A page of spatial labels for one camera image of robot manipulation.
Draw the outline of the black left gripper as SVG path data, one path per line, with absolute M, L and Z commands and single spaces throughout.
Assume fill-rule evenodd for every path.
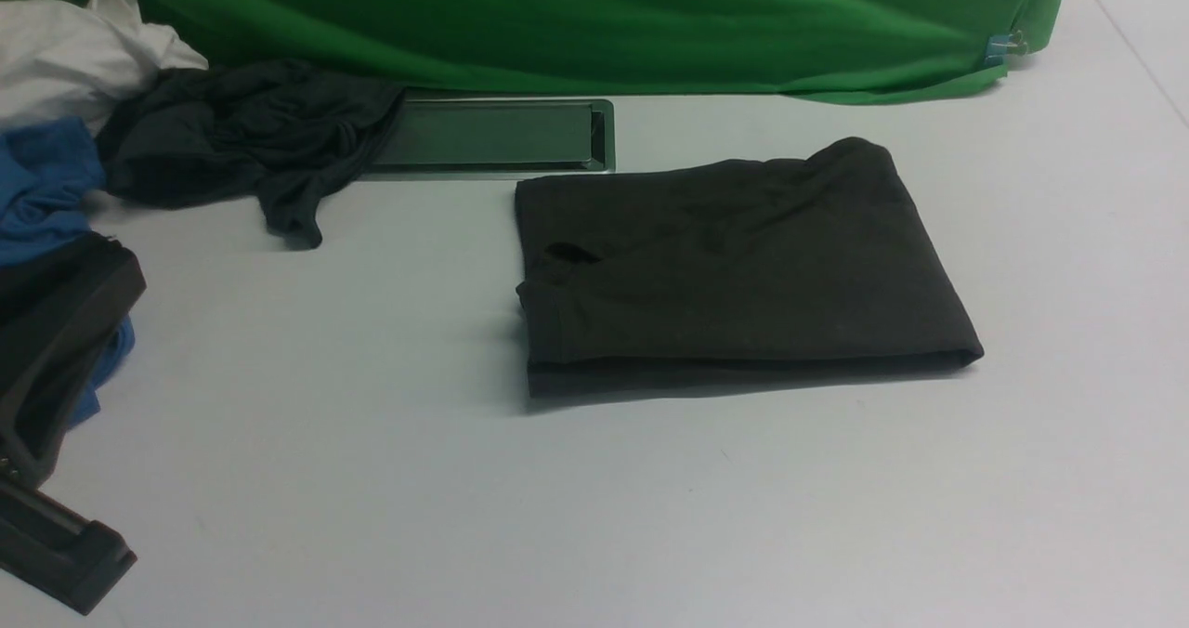
M 40 492 L 73 412 L 145 280 L 136 255 L 90 233 L 4 268 L 1 565 L 88 615 L 136 564 L 118 530 Z

